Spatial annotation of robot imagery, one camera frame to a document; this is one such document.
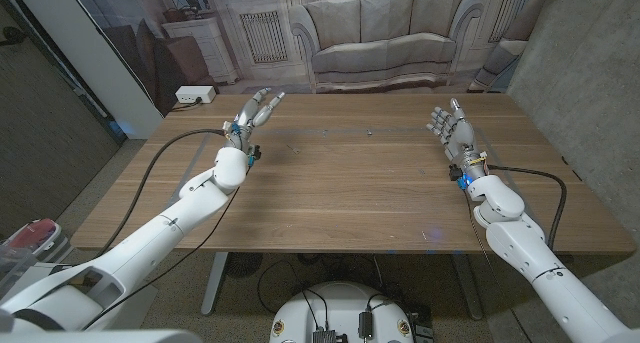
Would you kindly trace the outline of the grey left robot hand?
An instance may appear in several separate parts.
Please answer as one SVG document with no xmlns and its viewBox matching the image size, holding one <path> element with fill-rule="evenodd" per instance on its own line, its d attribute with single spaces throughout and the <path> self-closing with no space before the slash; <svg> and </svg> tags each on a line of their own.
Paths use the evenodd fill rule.
<svg viewBox="0 0 640 343">
<path fill-rule="evenodd" d="M 249 151 L 252 131 L 269 120 L 273 111 L 285 96 L 284 92 L 280 92 L 268 104 L 262 106 L 262 102 L 269 92 L 270 88 L 263 88 L 257 91 L 226 127 L 228 133 L 226 147 L 233 147 L 244 153 Z"/>
</svg>

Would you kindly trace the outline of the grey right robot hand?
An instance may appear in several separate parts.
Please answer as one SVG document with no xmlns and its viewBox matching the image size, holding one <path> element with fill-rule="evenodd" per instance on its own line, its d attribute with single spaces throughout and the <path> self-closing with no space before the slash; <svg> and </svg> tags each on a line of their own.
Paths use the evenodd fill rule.
<svg viewBox="0 0 640 343">
<path fill-rule="evenodd" d="M 487 175 L 486 157 L 481 154 L 474 128 L 456 98 L 450 100 L 450 110 L 435 107 L 426 128 L 438 137 L 445 156 L 472 180 Z"/>
</svg>

